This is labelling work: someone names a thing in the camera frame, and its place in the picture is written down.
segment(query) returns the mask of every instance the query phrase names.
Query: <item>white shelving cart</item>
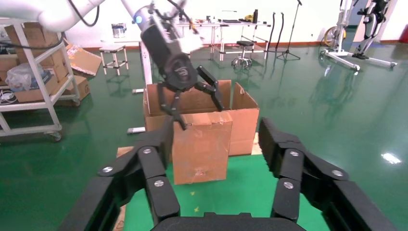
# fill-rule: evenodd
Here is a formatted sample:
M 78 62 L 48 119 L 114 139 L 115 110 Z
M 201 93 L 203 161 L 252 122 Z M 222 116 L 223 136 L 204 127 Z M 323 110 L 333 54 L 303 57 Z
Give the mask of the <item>white shelving cart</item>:
M 20 40 L 21 45 L 29 46 L 26 36 L 23 32 L 22 23 L 24 21 L 18 19 L 4 19 L 0 18 L 0 25 L 13 25 L 15 31 L 18 35 L 18 39 Z M 67 64 L 68 68 L 68 80 L 62 85 L 61 89 L 55 95 L 49 95 L 47 89 L 45 88 L 44 82 L 41 78 L 39 70 L 37 68 L 37 64 L 43 61 L 48 56 L 52 55 L 54 52 L 62 50 L 64 54 L 65 63 Z M 58 46 L 51 48 L 49 50 L 44 51 L 43 54 L 39 55 L 38 57 L 34 58 L 33 53 L 30 49 L 24 49 L 24 53 L 27 56 L 28 63 L 33 70 L 34 76 L 37 80 L 39 89 L 41 90 L 42 96 L 44 97 L 43 102 L 38 103 L 17 103 L 17 104 L 9 104 L 9 105 L 0 105 L 0 137 L 3 136 L 12 136 L 12 135 L 21 135 L 21 134 L 30 134 L 30 133 L 44 133 L 49 134 L 54 137 L 56 141 L 61 139 L 61 129 L 62 126 L 60 121 L 58 120 L 57 114 L 54 110 L 54 104 L 58 100 L 73 100 L 77 105 L 80 104 L 79 101 L 79 91 L 77 84 L 75 82 L 74 73 L 72 72 L 72 68 L 68 59 L 68 55 L 66 53 L 65 45 L 62 42 Z M 69 86 L 70 83 L 73 83 L 74 92 L 73 95 L 62 95 L 66 88 Z M 4 116 L 2 115 L 3 112 L 12 112 L 12 111 L 22 111 L 22 110 L 33 110 L 33 109 L 48 109 L 50 116 L 52 118 L 52 125 L 45 125 L 45 126 L 34 126 L 34 127 L 27 127 L 27 128 L 10 128 L 7 124 Z

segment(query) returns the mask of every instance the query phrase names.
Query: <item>blue light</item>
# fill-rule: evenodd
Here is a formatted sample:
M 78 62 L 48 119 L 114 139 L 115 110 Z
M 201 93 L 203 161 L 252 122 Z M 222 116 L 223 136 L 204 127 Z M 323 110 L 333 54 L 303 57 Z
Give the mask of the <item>blue light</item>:
M 137 16 L 136 17 L 136 23 L 141 23 L 142 21 L 142 17 L 141 16 Z

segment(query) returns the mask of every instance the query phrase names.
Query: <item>tripod stand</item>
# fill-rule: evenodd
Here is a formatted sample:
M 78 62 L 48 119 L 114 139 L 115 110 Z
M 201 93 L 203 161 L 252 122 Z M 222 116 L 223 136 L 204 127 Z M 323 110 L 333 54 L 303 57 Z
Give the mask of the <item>tripod stand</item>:
M 294 24 L 296 23 L 297 12 L 298 12 L 298 10 L 299 10 L 299 6 L 302 5 L 302 3 L 300 2 L 300 0 L 297 0 L 297 1 L 298 1 L 298 4 L 297 4 L 297 7 L 296 7 L 296 14 L 294 15 L 293 26 L 292 26 L 292 31 L 291 31 L 291 37 L 290 37 L 290 39 L 289 39 L 288 48 L 287 48 L 285 51 L 277 51 L 277 50 L 275 51 L 275 52 L 282 53 L 281 55 L 279 55 L 279 56 L 277 57 L 277 59 L 280 59 L 280 60 L 284 60 L 284 61 L 300 60 L 300 57 L 299 57 L 299 56 L 294 55 L 294 54 L 292 54 L 292 53 L 289 51 L 289 47 L 291 46 L 291 41 L 292 41 L 292 35 L 293 35 L 293 30 L 294 30 Z M 291 55 L 291 56 L 293 56 L 294 58 L 288 59 L 288 55 Z

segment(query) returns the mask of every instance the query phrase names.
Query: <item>plastic bag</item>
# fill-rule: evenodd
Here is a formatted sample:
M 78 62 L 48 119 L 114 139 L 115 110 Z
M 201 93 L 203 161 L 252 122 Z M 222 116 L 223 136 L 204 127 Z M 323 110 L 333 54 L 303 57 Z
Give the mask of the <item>plastic bag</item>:
M 38 65 L 38 70 L 41 76 L 44 74 L 44 70 Z M 30 90 L 31 83 L 35 81 L 33 70 L 29 63 L 23 63 L 16 67 L 13 67 L 7 71 L 6 83 L 9 85 L 13 92 Z

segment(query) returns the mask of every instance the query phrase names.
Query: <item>metal stool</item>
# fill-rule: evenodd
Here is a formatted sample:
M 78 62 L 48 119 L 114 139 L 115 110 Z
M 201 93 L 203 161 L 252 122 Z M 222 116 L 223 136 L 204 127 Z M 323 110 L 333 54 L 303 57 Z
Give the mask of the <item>metal stool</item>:
M 118 61 L 117 60 L 117 56 L 116 53 L 118 53 L 118 51 L 123 50 L 125 52 L 125 60 L 124 61 Z M 102 65 L 103 65 L 103 71 L 106 75 L 106 69 L 107 68 L 113 68 L 116 69 L 117 71 L 117 75 L 120 75 L 119 72 L 119 68 L 123 65 L 126 64 L 126 69 L 129 70 L 129 65 L 128 65 L 128 56 L 126 55 L 126 46 L 124 45 L 108 45 L 105 47 L 101 47 L 99 48 L 99 52 L 101 53 L 101 58 L 102 58 Z M 109 62 L 107 64 L 105 64 L 105 60 L 103 59 L 103 53 L 111 53 L 114 60 L 112 62 Z
M 252 47 L 254 45 L 253 42 L 251 41 L 237 41 L 237 44 L 242 46 L 242 56 L 237 56 L 235 57 L 234 60 L 231 62 L 231 66 L 237 68 L 238 62 L 240 62 L 240 65 L 242 66 L 243 63 L 245 62 L 246 65 L 244 66 L 245 69 L 249 69 L 249 67 L 252 65 L 252 60 L 251 58 L 245 58 L 245 48 L 246 47 Z

